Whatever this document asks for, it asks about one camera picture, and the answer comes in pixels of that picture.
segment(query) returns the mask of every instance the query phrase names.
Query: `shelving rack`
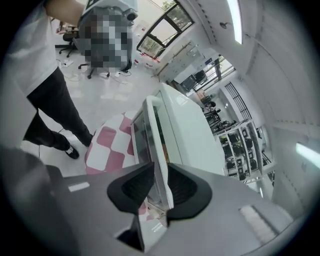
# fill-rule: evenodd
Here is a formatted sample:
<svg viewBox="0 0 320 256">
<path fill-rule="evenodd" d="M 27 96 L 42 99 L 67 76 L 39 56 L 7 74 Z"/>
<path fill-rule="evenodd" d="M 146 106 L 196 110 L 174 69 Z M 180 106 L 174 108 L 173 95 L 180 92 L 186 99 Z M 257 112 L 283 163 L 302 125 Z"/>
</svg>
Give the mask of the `shelving rack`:
<svg viewBox="0 0 320 256">
<path fill-rule="evenodd" d="M 243 120 L 213 135 L 224 152 L 226 176 L 246 184 L 262 178 L 262 152 L 256 127 L 251 119 Z"/>
</svg>

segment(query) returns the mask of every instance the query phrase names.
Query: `pink checkered mat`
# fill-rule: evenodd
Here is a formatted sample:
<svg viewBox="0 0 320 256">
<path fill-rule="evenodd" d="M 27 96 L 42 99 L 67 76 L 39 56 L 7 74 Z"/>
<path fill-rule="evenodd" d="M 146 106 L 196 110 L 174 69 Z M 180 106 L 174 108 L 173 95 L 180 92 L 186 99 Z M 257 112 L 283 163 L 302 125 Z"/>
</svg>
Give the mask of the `pink checkered mat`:
<svg viewBox="0 0 320 256">
<path fill-rule="evenodd" d="M 131 137 L 131 122 L 137 111 L 115 115 L 97 129 L 85 154 L 85 172 L 95 175 L 101 172 L 116 172 L 136 164 Z M 145 203 L 139 208 L 142 221 L 153 220 Z"/>
</svg>

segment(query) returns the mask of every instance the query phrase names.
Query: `floor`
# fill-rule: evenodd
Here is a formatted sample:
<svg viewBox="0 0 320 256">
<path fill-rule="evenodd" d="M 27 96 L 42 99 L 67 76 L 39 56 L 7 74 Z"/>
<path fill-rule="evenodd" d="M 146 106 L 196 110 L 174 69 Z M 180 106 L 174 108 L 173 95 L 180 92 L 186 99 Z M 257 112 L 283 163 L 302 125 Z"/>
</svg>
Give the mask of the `floor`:
<svg viewBox="0 0 320 256">
<path fill-rule="evenodd" d="M 93 73 L 92 78 L 88 79 L 87 67 L 78 69 L 78 66 L 85 62 L 85 58 L 78 52 L 72 53 L 70 58 L 66 58 L 66 55 L 66 52 L 59 54 L 59 51 L 56 51 L 56 58 L 62 63 L 66 60 L 73 61 L 68 67 L 62 67 L 61 71 L 74 105 L 92 134 L 112 116 L 139 110 L 146 96 L 159 86 L 158 78 L 152 77 L 151 71 L 144 66 L 132 66 L 131 75 L 126 74 L 128 77 L 115 77 L 115 74 L 111 73 L 107 78 L 105 75 Z M 71 132 L 62 130 L 60 124 L 43 112 L 39 113 L 51 130 L 61 131 L 68 138 L 79 151 L 80 158 L 73 160 L 63 151 L 46 146 L 39 147 L 28 141 L 23 141 L 21 148 L 38 156 L 45 164 L 58 167 L 64 177 L 86 174 L 84 156 L 87 148 Z"/>
</svg>

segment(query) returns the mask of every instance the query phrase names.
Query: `gray plastic part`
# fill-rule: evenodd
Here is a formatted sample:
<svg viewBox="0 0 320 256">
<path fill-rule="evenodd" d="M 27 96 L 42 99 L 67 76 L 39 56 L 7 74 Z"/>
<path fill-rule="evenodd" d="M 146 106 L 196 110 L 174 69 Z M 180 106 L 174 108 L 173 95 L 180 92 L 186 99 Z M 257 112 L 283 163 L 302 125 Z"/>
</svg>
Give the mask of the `gray plastic part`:
<svg viewBox="0 0 320 256">
<path fill-rule="evenodd" d="M 243 206 L 255 207 L 268 224 L 282 232 L 289 220 L 271 201 L 238 180 L 174 164 L 204 179 L 212 189 L 209 205 L 192 219 L 171 221 L 166 233 L 149 253 L 175 255 L 243 255 L 262 246 L 245 218 Z"/>
</svg>

